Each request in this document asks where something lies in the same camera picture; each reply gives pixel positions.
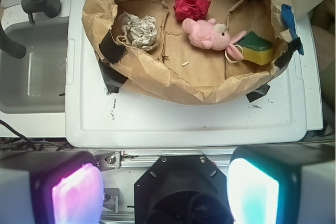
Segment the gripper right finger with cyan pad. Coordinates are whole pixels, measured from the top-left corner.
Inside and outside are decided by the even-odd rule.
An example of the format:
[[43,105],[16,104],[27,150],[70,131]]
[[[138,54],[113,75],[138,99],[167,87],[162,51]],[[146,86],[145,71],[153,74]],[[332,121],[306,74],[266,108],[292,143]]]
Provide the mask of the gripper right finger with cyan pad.
[[335,223],[335,145],[239,146],[227,196],[236,223]]

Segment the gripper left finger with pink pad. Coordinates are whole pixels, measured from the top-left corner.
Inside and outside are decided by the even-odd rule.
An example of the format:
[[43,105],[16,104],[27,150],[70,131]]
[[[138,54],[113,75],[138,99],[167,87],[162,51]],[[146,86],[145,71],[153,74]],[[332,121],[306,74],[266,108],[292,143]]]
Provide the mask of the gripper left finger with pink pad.
[[1,223],[98,223],[103,194],[87,151],[1,153]]

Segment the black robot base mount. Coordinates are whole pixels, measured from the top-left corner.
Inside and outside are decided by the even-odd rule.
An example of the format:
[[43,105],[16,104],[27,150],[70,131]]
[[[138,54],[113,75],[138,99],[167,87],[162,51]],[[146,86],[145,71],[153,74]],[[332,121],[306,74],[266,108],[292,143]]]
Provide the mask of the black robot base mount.
[[206,156],[161,156],[134,183],[135,223],[233,223],[226,184]]

